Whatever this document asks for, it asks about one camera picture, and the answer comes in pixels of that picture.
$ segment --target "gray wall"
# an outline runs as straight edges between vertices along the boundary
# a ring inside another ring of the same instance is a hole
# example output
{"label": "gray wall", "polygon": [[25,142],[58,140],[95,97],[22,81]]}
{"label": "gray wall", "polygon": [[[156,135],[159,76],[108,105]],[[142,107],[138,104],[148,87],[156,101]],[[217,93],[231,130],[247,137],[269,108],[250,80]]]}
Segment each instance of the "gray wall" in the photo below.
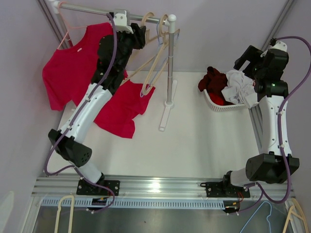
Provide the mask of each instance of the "gray wall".
{"label": "gray wall", "polygon": [[60,116],[41,76],[57,42],[35,0],[3,1],[0,32],[0,199],[14,191],[5,232],[17,233]]}
{"label": "gray wall", "polygon": [[[261,48],[286,0],[70,0],[70,3],[106,10],[127,9],[157,17],[176,14],[181,33],[174,70],[206,71],[207,66],[230,70],[234,61],[252,44]],[[74,26],[102,22],[107,17],[62,10]],[[156,50],[157,42],[145,47],[128,70],[135,70]]]}
{"label": "gray wall", "polygon": [[[297,35],[311,42],[311,1],[298,0],[278,37]],[[299,40],[284,40],[288,45],[290,61],[285,69],[283,79],[288,82],[290,90],[304,78],[310,65],[310,53],[307,47]],[[296,92],[288,103],[287,129],[289,143],[293,157],[300,159],[300,168],[292,176],[297,199],[300,202],[311,227],[310,177],[310,89],[311,77]]]}

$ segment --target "dark red cloth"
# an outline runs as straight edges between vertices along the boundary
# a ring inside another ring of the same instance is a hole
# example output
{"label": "dark red cloth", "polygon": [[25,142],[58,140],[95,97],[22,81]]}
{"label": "dark red cloth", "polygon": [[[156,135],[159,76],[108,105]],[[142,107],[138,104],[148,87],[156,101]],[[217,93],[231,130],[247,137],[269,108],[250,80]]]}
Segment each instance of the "dark red cloth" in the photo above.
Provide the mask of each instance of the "dark red cloth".
{"label": "dark red cloth", "polygon": [[[112,34],[109,23],[90,25],[82,40],[66,50],[56,50],[42,71],[50,105],[61,111],[73,101],[80,103],[96,70],[97,50],[102,37]],[[140,97],[142,84],[126,82],[99,112],[94,122],[120,137],[132,138],[135,131],[133,118],[143,114],[154,89]]]}
{"label": "dark red cloth", "polygon": [[227,86],[228,79],[225,74],[220,73],[213,67],[207,68],[207,74],[199,82],[198,88],[200,91],[204,89],[210,96],[210,99],[218,105],[231,105],[232,103],[225,101],[222,90]]}

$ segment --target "white plastic basket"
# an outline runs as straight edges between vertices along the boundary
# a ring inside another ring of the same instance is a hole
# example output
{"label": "white plastic basket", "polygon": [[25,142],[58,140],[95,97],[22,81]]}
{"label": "white plastic basket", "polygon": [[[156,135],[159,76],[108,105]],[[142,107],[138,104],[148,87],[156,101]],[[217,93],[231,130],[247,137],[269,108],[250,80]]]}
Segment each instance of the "white plastic basket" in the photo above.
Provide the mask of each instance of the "white plastic basket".
{"label": "white plastic basket", "polygon": [[231,110],[239,110],[239,109],[243,109],[246,108],[246,105],[243,103],[240,104],[234,104],[234,105],[227,105],[227,106],[221,106],[218,104],[215,104],[209,97],[206,89],[204,89],[204,95],[205,95],[205,99],[207,101],[207,104],[209,105],[209,107],[215,111],[215,112],[225,112],[225,111],[231,111]]}

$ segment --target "white table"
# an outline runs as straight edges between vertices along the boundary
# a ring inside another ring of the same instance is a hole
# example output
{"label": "white table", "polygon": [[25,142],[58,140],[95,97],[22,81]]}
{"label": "white table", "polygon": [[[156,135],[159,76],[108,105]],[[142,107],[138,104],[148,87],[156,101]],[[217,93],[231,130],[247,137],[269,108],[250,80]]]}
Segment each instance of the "white table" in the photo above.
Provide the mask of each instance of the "white table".
{"label": "white table", "polygon": [[[142,83],[147,72],[133,77]],[[158,130],[167,93],[167,73],[156,83],[144,115],[134,121],[133,139],[115,136],[92,124],[84,145],[92,148],[91,160],[105,175],[222,178],[229,170],[245,167],[258,148],[248,109],[214,112],[198,90],[204,73],[175,72],[178,86],[167,128]],[[67,104],[60,126],[75,105]],[[49,171],[69,163],[60,155],[50,159]],[[63,173],[74,173],[68,169]]]}

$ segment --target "white cloth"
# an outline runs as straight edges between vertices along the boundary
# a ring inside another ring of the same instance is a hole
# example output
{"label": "white cloth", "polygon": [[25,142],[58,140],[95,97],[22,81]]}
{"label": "white cloth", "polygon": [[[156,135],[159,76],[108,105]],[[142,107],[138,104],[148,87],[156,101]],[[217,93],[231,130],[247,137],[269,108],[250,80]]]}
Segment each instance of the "white cloth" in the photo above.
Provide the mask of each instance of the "white cloth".
{"label": "white cloth", "polygon": [[252,79],[237,70],[228,71],[226,77],[228,86],[222,90],[226,101],[234,104],[244,103],[248,108],[258,104],[257,93],[254,90],[254,81]]}

